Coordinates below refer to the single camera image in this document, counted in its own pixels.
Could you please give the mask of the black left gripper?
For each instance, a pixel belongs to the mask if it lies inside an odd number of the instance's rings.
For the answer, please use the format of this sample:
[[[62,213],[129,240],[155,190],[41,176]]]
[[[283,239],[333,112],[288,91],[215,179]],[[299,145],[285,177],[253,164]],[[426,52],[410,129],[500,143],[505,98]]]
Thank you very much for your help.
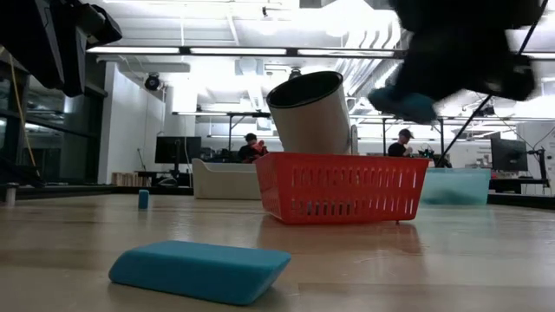
[[[119,24],[96,4],[66,6],[64,61],[56,39],[50,0],[0,0],[0,45],[46,88],[69,97],[84,93],[85,49],[118,42]]]

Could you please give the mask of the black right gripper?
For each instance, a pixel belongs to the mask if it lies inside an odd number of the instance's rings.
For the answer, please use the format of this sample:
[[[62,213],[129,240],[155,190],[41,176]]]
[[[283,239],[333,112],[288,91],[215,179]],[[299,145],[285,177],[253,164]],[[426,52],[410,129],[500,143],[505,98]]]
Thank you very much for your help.
[[[412,94],[438,101],[461,89],[516,101],[536,87],[531,60],[509,46],[507,31],[533,25],[539,0],[389,0],[404,29],[408,52],[394,98]]]

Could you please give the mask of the red plastic basket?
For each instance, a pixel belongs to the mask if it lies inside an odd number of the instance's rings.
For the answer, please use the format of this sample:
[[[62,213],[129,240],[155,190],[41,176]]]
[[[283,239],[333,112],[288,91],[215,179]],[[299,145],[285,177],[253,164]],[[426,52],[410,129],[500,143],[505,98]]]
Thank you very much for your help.
[[[284,224],[415,219],[428,161],[269,153],[254,162],[264,210]]]

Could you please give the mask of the person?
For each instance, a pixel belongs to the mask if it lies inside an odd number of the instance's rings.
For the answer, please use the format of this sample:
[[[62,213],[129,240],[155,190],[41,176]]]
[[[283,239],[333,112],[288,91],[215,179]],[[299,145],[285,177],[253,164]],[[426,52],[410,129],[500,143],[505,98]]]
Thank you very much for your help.
[[[248,133],[245,136],[245,141],[246,141],[246,144],[242,146],[238,151],[238,158],[242,163],[250,164],[253,162],[251,161],[251,156],[253,155],[251,146],[257,143],[259,140],[256,134]]]
[[[398,133],[396,143],[388,147],[389,157],[410,157],[413,149],[408,145],[409,141],[414,138],[414,135],[407,128],[402,129]]]

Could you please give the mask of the black computer monitor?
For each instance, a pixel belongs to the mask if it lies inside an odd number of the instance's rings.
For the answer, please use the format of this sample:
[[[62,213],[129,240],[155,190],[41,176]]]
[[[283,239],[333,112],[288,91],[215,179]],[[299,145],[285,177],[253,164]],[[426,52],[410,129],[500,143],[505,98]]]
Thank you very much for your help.
[[[201,138],[197,136],[159,136],[156,138],[155,163],[173,165],[170,173],[180,174],[181,164],[200,158]]]
[[[520,140],[491,138],[492,168],[496,171],[526,172],[526,143]]]

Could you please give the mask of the teal plastic tray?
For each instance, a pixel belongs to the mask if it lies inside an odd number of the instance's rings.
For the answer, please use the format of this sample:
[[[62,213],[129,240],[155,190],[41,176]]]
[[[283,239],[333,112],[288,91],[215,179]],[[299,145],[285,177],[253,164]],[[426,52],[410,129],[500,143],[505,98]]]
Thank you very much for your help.
[[[428,168],[420,202],[426,205],[485,205],[492,173],[483,168]]]

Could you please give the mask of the black desk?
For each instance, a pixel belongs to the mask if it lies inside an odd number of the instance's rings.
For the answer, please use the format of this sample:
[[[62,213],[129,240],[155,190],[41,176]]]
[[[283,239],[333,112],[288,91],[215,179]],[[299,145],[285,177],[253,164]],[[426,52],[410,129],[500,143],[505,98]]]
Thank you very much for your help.
[[[542,185],[550,187],[548,179],[491,179],[489,181],[489,189],[496,192],[514,192],[521,194],[522,185]]]

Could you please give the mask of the white mug black inside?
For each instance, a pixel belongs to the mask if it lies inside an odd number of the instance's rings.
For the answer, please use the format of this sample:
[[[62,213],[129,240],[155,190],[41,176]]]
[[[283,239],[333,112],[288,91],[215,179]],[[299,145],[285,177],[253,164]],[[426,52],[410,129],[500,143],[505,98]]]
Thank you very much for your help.
[[[320,71],[298,76],[273,88],[266,102],[287,153],[352,153],[341,74]]]

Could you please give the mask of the wooden crate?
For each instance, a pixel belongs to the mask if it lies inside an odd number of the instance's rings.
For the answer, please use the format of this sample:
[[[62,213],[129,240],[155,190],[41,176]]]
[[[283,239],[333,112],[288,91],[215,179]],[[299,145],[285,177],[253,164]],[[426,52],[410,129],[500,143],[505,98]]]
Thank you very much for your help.
[[[111,184],[125,187],[149,187],[152,179],[144,172],[113,172]]]

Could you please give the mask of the long light bar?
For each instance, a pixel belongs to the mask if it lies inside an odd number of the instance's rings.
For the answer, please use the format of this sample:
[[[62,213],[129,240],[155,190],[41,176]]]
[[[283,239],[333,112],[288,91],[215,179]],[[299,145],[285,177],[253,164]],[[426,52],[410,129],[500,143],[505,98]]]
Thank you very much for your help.
[[[334,59],[402,59],[401,49],[253,48],[253,47],[147,47],[101,46],[87,50],[95,55],[263,56]]]

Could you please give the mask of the red bundle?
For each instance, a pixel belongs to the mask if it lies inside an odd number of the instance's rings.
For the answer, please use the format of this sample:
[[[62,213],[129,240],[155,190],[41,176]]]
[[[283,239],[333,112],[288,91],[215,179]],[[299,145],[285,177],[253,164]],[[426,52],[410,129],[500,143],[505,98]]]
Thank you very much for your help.
[[[253,155],[251,156],[251,161],[255,161],[268,153],[267,146],[265,145],[263,140],[258,141],[257,143],[251,146],[253,151]]]

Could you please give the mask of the grey plastic bin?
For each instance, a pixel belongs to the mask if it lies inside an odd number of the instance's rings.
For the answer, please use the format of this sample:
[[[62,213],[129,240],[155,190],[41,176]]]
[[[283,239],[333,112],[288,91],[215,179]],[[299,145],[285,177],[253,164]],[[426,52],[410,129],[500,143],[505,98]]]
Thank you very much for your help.
[[[207,163],[193,159],[192,169],[196,199],[261,199],[254,164]]]

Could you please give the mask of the background workstation frame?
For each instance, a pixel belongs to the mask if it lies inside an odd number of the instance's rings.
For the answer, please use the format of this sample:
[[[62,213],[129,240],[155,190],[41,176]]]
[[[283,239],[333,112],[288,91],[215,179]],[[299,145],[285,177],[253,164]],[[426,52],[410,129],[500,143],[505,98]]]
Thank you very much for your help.
[[[266,118],[270,119],[271,114],[265,112],[173,112],[173,115],[182,115],[182,116],[208,116],[208,117],[222,117],[225,116],[228,119],[228,149],[232,149],[232,129],[236,126],[233,123],[233,118],[238,116],[243,120],[246,117],[250,118]]]
[[[351,115],[349,121],[357,128],[358,149],[362,154],[385,154],[402,129],[413,134],[414,138],[409,141],[411,146],[439,146],[444,142],[439,124],[419,125],[387,115]]]

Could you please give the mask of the black aluminium table frame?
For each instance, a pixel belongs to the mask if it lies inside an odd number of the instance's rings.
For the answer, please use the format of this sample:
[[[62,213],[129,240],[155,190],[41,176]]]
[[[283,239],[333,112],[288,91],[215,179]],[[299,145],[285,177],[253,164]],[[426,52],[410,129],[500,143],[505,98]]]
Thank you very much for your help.
[[[43,188],[24,186],[17,188],[16,200],[69,198],[107,194],[137,194],[139,189],[139,187],[112,185],[56,185]],[[189,188],[168,189],[147,187],[147,190],[151,195],[193,196],[193,191]],[[555,211],[555,197],[550,196],[491,193],[488,195],[487,203],[489,205],[506,205]]]

